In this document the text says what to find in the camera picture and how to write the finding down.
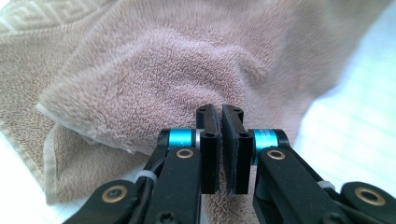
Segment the towel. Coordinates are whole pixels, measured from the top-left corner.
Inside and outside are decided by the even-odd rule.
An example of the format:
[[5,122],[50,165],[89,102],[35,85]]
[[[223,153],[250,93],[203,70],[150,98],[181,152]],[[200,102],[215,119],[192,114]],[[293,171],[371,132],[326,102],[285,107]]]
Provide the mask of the towel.
[[[242,107],[291,141],[388,1],[11,1],[0,11],[0,129],[48,203],[147,161],[195,109]],[[249,194],[206,195],[209,222],[255,223]]]

